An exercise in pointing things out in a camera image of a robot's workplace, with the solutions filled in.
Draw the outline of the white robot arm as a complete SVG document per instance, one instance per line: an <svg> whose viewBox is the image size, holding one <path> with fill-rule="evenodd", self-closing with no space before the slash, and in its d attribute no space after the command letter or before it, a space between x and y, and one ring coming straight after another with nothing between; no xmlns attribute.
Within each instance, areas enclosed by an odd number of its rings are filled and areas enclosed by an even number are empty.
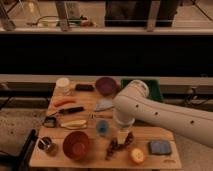
<svg viewBox="0 0 213 171"><path fill-rule="evenodd" d="M115 122L128 126L135 119L145 121L213 148L213 112L153 101L148 95L143 81L131 81L113 99Z"/></svg>

